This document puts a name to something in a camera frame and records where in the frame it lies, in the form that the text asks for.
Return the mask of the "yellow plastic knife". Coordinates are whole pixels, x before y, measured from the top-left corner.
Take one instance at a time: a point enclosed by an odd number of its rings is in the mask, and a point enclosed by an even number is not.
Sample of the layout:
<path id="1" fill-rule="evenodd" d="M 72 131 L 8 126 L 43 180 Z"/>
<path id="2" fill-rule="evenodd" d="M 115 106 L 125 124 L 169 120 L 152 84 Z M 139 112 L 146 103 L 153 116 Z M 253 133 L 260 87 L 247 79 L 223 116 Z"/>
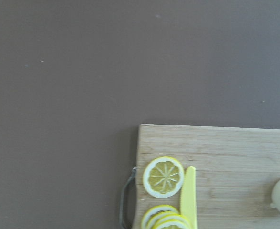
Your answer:
<path id="1" fill-rule="evenodd" d="M 180 193 L 180 214 L 184 216 L 193 229 L 198 228 L 196 200 L 196 168 L 189 166 L 184 175 Z"/>

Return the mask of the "upper lemon slice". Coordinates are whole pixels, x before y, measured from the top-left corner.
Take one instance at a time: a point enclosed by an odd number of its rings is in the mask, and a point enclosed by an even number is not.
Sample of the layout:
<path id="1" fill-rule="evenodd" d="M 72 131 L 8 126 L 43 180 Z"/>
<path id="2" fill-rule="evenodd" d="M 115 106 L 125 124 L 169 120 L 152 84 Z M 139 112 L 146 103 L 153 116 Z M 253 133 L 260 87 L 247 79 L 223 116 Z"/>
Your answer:
<path id="1" fill-rule="evenodd" d="M 155 198 L 175 195 L 184 182 L 184 168 L 175 158 L 163 156 L 152 160 L 143 173 L 143 186 Z"/>

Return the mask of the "wooden cutting board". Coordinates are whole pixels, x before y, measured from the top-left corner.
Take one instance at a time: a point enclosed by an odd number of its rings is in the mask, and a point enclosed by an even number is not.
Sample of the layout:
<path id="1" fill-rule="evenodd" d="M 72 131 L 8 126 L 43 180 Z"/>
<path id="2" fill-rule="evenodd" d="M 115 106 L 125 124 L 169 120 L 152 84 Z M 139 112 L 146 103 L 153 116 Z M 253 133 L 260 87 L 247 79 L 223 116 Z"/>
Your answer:
<path id="1" fill-rule="evenodd" d="M 280 180 L 280 129 L 140 125 L 135 229 L 151 207 L 180 206 L 179 194 L 155 198 L 142 184 L 146 166 L 161 156 L 196 168 L 199 228 L 280 229 L 280 213 L 270 207 Z"/>

